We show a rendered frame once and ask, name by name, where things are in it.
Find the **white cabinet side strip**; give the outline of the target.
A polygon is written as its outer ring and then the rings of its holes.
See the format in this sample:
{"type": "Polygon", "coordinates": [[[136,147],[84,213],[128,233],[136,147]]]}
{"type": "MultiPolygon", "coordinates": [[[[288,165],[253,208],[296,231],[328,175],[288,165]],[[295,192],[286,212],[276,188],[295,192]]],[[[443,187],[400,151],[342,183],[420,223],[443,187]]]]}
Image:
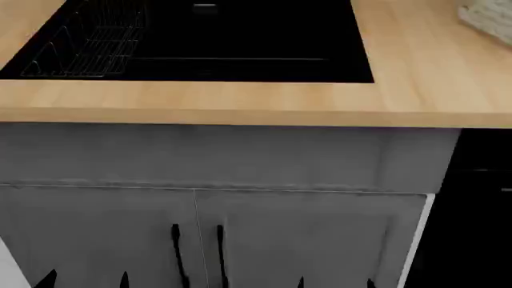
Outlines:
{"type": "Polygon", "coordinates": [[[426,194],[425,204],[422,208],[422,212],[420,214],[420,218],[418,220],[418,224],[417,224],[416,230],[414,232],[414,236],[412,238],[412,242],[410,244],[409,251],[406,256],[406,260],[404,261],[400,279],[398,280],[397,288],[405,288],[406,280],[407,280],[408,274],[410,272],[410,268],[413,264],[414,256],[419,247],[423,231],[426,227],[428,217],[430,215],[430,211],[434,204],[434,200],[435,200],[435,194],[426,194]]]}

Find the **grey fixed cabinet panel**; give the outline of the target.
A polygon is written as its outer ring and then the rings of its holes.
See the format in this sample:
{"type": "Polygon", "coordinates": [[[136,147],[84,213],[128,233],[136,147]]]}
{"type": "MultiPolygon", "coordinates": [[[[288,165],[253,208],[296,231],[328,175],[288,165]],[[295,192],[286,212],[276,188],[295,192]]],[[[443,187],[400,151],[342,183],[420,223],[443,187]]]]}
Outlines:
{"type": "Polygon", "coordinates": [[[434,194],[459,129],[0,123],[0,181],[434,194]]]}

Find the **black kitchen sink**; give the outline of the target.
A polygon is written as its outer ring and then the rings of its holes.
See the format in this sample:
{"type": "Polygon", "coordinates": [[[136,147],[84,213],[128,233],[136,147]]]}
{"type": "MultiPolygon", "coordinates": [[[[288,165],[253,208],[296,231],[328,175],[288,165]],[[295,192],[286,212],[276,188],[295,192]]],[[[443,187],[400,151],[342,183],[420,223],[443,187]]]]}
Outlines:
{"type": "Polygon", "coordinates": [[[350,0],[145,0],[145,5],[146,28],[122,74],[20,76],[53,14],[0,69],[0,79],[374,82],[350,0]]]}

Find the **grey cabinet door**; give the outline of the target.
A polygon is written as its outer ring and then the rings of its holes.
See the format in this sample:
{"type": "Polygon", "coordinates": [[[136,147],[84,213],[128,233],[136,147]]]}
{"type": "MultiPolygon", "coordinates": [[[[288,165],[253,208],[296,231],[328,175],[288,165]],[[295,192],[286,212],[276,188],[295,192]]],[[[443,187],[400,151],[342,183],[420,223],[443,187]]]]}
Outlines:
{"type": "Polygon", "coordinates": [[[206,288],[194,196],[167,189],[0,186],[0,239],[29,284],[182,288],[171,239],[180,229],[190,288],[206,288]]]}
{"type": "Polygon", "coordinates": [[[426,196],[196,191],[208,288],[397,288],[426,196]]]}

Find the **white knitted cloth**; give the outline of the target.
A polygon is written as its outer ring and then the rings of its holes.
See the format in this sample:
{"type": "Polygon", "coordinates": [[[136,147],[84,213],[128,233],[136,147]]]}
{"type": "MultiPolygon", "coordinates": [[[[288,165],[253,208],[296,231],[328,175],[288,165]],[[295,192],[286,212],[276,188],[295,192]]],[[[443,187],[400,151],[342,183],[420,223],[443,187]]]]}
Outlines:
{"type": "Polygon", "coordinates": [[[512,0],[459,0],[458,17],[512,46],[512,0]]]}

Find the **black dishwasher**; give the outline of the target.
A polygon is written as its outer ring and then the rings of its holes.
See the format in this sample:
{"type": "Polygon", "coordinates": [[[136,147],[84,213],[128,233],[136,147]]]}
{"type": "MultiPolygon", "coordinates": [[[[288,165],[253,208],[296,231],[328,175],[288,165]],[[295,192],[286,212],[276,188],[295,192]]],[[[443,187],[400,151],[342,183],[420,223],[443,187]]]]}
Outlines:
{"type": "Polygon", "coordinates": [[[512,288],[512,129],[463,129],[405,288],[512,288]]]}

